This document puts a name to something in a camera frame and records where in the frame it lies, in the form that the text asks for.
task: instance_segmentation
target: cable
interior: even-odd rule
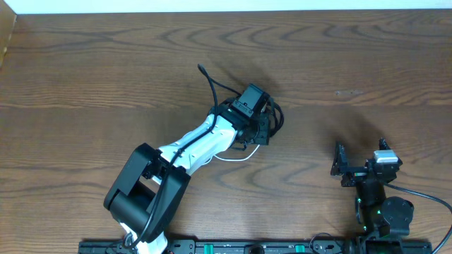
[[[261,145],[257,145],[256,148],[254,148],[254,151],[250,155],[248,155],[246,158],[243,158],[243,159],[223,159],[223,158],[218,157],[217,155],[213,155],[213,156],[215,158],[220,159],[220,160],[225,161],[225,162],[243,162],[243,161],[246,161],[247,159],[251,158],[251,156],[254,155],[254,153],[257,151],[257,149],[260,146]]]
[[[215,106],[214,106],[215,113],[214,113],[214,117],[213,117],[213,122],[212,122],[212,125],[206,131],[204,131],[202,134],[200,134],[199,136],[197,136],[193,140],[190,140],[187,144],[185,144],[183,147],[181,147],[181,148],[179,148],[177,150],[177,152],[174,154],[173,158],[171,159],[171,162],[169,163],[168,171],[172,170],[172,166],[176,162],[176,159],[185,151],[185,149],[187,147],[189,147],[190,145],[192,145],[193,143],[198,141],[200,138],[205,136],[207,133],[211,132],[214,129],[216,123],[217,123],[218,99],[217,99],[217,93],[215,91],[215,87],[213,86],[213,83],[212,83],[212,78],[210,78],[209,74],[207,73],[206,69],[204,68],[204,66],[202,64],[198,64],[198,70],[207,78],[207,81],[209,82],[210,88],[212,90],[213,101],[215,103]],[[163,178],[161,185],[164,185],[166,183],[167,178],[168,178],[168,173],[165,174],[165,177]],[[150,223],[154,220],[155,210],[156,210],[157,204],[160,201],[161,196],[162,196],[162,191],[161,191],[161,189],[159,189],[158,192],[157,192],[157,195],[155,196],[154,205],[152,206],[152,208],[150,210],[149,218],[146,221],[146,224],[145,224],[143,230],[141,231],[141,234],[130,245],[127,245],[127,242],[125,241],[126,239],[124,238],[123,241],[122,241],[123,247],[125,247],[127,249],[133,249],[141,241],[141,239],[143,238],[144,233],[148,230],[148,227],[149,227]]]
[[[129,236],[131,236],[131,235],[132,235],[132,233],[129,232],[129,233],[127,233],[127,234],[124,236],[124,238],[129,237]],[[115,253],[118,253],[118,248],[119,248],[119,249],[122,248],[123,240],[124,240],[124,239],[118,240],[118,241],[114,241],[113,243],[111,243],[111,244],[108,246],[108,248],[105,249],[105,253],[104,253],[104,254],[110,254],[109,250],[110,250],[110,251],[114,251]]]
[[[270,114],[273,116],[273,119],[275,120],[275,127],[273,127],[270,130],[270,137],[273,137],[282,127],[284,124],[284,114],[283,111],[280,107],[280,105],[278,105],[272,97],[270,97],[268,99],[267,104],[270,105]],[[278,120],[278,118],[276,117],[276,111],[275,109],[280,113],[280,120]]]
[[[212,161],[212,158],[213,158],[213,157],[211,157],[210,159],[208,159],[207,162],[204,162],[204,163],[203,163],[203,166],[209,164],[209,162]]]
[[[319,252],[317,252],[316,250],[314,250],[314,244],[313,244],[313,242],[314,242],[314,239],[317,237],[317,236],[320,236],[320,235],[327,235],[327,236],[330,236],[332,239],[333,239],[333,241],[340,247],[340,249],[342,250],[342,247],[343,247],[343,245],[342,244],[339,244],[335,239],[334,239],[334,237],[333,236],[331,236],[331,234],[329,234],[329,233],[325,233],[325,232],[321,232],[321,233],[318,233],[318,234],[316,234],[312,239],[311,239],[311,241],[309,242],[309,248],[314,252],[314,253],[319,253]]]
[[[452,213],[452,206],[449,205],[446,201],[444,201],[444,200],[442,200],[442,199],[439,199],[439,198],[436,198],[436,197],[434,197],[434,196],[427,195],[427,194],[424,194],[424,193],[420,193],[420,192],[417,192],[417,191],[414,191],[414,190],[410,190],[410,189],[407,189],[407,188],[402,188],[402,187],[399,187],[399,186],[394,186],[394,185],[389,184],[389,183],[386,183],[385,181],[382,181],[382,180],[380,180],[380,182],[381,182],[383,185],[385,185],[386,187],[393,188],[394,190],[402,191],[402,192],[409,193],[409,194],[412,194],[412,195],[417,195],[417,196],[420,196],[420,197],[427,198],[427,199],[433,200],[433,201],[435,201],[435,202],[438,202],[438,203],[444,205],[445,207],[447,207],[447,208],[449,209],[449,211],[451,211],[451,213]],[[449,229],[449,231],[447,231],[447,234],[446,234],[446,236],[443,238],[443,240],[442,240],[442,241],[439,243],[439,245],[433,250],[432,254],[437,253],[438,250],[439,250],[440,248],[442,248],[442,247],[444,246],[444,244],[446,244],[447,240],[449,239],[449,237],[451,237],[451,235],[452,235],[452,225],[451,225],[451,228]]]
[[[236,90],[234,90],[234,89],[232,89],[232,88],[230,88],[230,87],[228,87],[228,86],[226,86],[226,85],[223,85],[223,84],[219,83],[218,81],[214,80],[213,78],[210,78],[210,79],[212,80],[212,82],[214,82],[215,84],[217,84],[219,87],[223,87],[223,88],[225,88],[226,90],[229,90],[229,91],[231,91],[231,92],[234,92],[234,93],[236,93],[238,96],[241,96],[241,95],[242,95],[240,92],[237,92]]]

